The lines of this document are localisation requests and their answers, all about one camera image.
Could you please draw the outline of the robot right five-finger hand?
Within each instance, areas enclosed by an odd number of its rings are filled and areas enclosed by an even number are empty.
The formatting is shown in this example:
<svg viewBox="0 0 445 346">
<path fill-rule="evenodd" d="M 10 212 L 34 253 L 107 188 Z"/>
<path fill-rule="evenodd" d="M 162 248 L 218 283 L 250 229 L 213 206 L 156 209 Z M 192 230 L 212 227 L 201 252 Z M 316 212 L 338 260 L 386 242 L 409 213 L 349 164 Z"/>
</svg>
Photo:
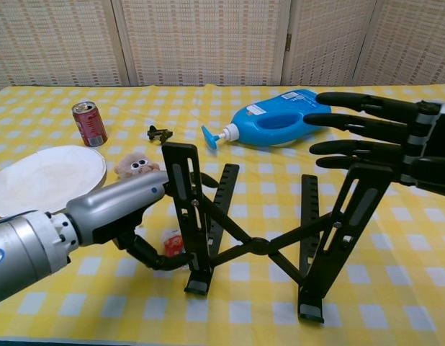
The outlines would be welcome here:
<svg viewBox="0 0 445 346">
<path fill-rule="evenodd" d="M 304 116 L 305 123 L 361 136 L 312 145 L 310 153 L 320 157 L 318 166 L 387 167 L 393 182 L 445 197 L 445 102 L 406 102 L 350 92 L 323 92 L 316 100 L 355 115 L 314 112 Z"/>
</svg>

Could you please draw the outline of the robot left five-finger hand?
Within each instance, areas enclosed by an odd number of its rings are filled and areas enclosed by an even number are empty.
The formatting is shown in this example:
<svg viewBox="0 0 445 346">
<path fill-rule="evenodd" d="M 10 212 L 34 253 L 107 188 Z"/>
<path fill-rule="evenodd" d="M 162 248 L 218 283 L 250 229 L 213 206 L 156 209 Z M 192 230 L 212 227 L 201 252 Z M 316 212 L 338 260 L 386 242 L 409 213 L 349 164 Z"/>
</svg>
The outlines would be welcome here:
<svg viewBox="0 0 445 346">
<path fill-rule="evenodd" d="M 147 208 L 169 194 L 168 175 L 158 170 L 122 179 L 70 200 L 66 216 L 81 247 L 113 241 L 146 267 L 171 271 L 189 264 L 186 252 L 167 257 L 135 233 Z"/>
</svg>

